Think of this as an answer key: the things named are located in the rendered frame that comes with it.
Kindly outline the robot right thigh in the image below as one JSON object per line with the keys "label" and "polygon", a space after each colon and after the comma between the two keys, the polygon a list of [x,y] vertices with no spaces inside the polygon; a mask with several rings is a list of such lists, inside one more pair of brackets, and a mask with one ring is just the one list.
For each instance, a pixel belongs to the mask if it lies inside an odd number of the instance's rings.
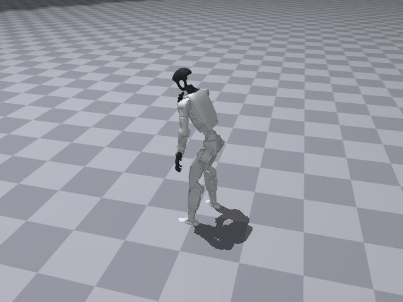
{"label": "robot right thigh", "polygon": [[[222,146],[224,145],[225,141],[222,140]],[[215,158],[216,158],[217,154],[215,154],[213,156],[213,159],[211,160],[211,162],[206,165],[205,164],[205,169],[204,169],[204,176],[207,179],[213,179],[216,176],[216,172],[215,170],[212,168],[212,163],[214,162]]]}

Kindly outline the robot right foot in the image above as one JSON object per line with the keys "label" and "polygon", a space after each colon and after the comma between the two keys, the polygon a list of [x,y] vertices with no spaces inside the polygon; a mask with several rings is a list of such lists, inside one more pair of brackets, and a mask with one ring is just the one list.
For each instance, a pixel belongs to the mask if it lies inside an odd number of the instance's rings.
{"label": "robot right foot", "polygon": [[210,206],[212,206],[212,207],[214,207],[214,208],[217,208],[217,209],[220,208],[220,205],[219,205],[218,203],[216,203],[216,202],[215,202],[214,205],[210,204],[210,200],[206,200],[206,204],[208,204],[208,205],[210,205]]}

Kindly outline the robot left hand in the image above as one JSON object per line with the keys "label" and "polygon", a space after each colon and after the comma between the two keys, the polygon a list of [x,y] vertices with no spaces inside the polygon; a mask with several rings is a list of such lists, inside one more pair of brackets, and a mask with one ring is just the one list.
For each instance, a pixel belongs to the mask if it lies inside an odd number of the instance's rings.
{"label": "robot left hand", "polygon": [[175,160],[176,166],[175,166],[175,169],[176,169],[178,172],[181,171],[181,168],[179,168],[179,167],[182,167],[182,165],[179,164],[179,161],[182,161],[182,160],[181,160],[182,157],[183,157],[183,156],[182,156],[182,153],[181,153],[181,152],[178,152],[178,154],[176,154],[176,160]]}

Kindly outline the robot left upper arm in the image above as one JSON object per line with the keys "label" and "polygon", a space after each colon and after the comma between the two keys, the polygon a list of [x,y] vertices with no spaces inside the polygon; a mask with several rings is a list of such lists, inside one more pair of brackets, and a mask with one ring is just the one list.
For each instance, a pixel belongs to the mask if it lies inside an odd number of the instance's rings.
{"label": "robot left upper arm", "polygon": [[178,105],[177,109],[179,112],[179,124],[181,126],[181,137],[189,137],[190,136],[190,129],[188,128],[189,122],[189,110],[191,109],[191,103],[189,98],[185,98],[181,100]]}

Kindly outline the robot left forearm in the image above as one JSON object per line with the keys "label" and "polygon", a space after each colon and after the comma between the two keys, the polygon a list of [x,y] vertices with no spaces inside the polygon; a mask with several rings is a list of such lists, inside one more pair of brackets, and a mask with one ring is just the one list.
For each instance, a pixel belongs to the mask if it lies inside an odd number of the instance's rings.
{"label": "robot left forearm", "polygon": [[182,156],[184,155],[184,150],[186,148],[187,140],[188,140],[187,137],[181,137],[181,129],[179,129],[178,146],[177,146],[176,154],[178,154],[178,152],[181,152]]}

